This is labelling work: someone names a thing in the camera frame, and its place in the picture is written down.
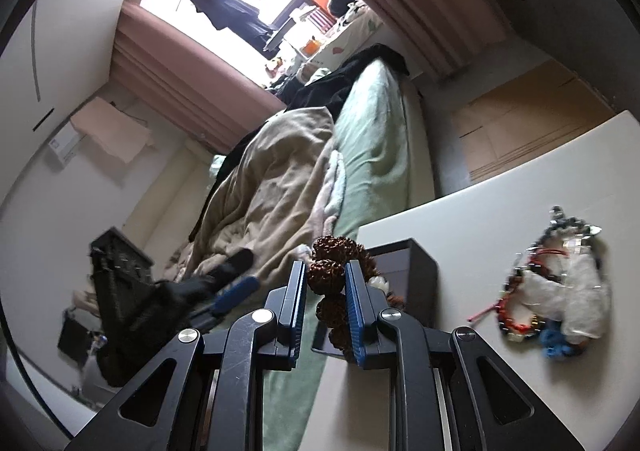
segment bed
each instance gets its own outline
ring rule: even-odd
[[[335,235],[354,238],[360,225],[434,199],[417,91],[381,60],[370,63],[353,85],[335,124],[335,141],[347,182]],[[294,451],[302,440],[325,361],[310,350],[319,299],[309,291],[296,369],[264,378],[267,451]]]

